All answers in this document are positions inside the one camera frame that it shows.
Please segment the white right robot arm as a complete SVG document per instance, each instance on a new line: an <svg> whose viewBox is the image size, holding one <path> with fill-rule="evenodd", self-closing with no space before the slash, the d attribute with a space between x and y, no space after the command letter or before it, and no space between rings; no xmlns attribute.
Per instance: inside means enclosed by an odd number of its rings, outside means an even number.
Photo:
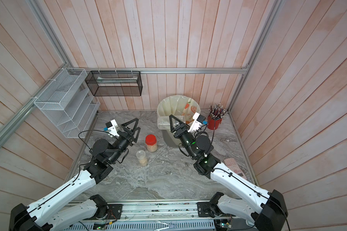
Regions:
<svg viewBox="0 0 347 231"><path fill-rule="evenodd" d="M240 199L217 192L202 212L212 218L234 215L242 218L259 231L280 231L288 225L288 211L283 195L269 192L244 179L213 156L212 142L208 134L200 129L207 125L205 117L196 113L191 125L174 115L169 115L170 131L180 140L182 154L195 161L199 175L227 187Z"/></svg>

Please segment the wide oatmeal jar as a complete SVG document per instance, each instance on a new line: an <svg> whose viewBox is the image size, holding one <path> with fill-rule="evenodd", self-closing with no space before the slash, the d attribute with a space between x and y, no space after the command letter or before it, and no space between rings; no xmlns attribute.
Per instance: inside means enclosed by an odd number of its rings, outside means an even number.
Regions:
<svg viewBox="0 0 347 231"><path fill-rule="evenodd" d="M170 120L169 116L161 116L157 119L157 126L159 130L171 130L170 122L172 122L173 127L179 125L179 122L175 119Z"/></svg>

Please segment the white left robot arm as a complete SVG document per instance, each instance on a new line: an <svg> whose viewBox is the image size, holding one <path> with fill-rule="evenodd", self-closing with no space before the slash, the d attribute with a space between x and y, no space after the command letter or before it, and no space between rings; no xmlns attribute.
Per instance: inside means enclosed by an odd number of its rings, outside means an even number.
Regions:
<svg viewBox="0 0 347 231"><path fill-rule="evenodd" d="M118 159L128 154L128 147L137 143L141 128L138 118L121 125L115 120L103 130L115 138L97 140L90 148L91 160L80 165L79 173L45 197L25 206L19 204L11 210L11 231L61 231L87 218L104 220L109 215L109 206L99 194L91 196L78 206L64 209L69 202L84 191L103 181L113 170Z"/></svg>

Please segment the small oatmeal jar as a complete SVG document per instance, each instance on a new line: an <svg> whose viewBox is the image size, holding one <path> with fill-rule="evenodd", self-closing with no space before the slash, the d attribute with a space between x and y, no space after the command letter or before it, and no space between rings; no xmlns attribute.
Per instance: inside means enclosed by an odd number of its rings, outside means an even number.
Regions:
<svg viewBox="0 0 347 231"><path fill-rule="evenodd" d="M147 160L147 155L146 155L145 151L143 151L143 150L137 151L136 157L137 157L141 166L143 166L143 167L147 166L148 160Z"/></svg>

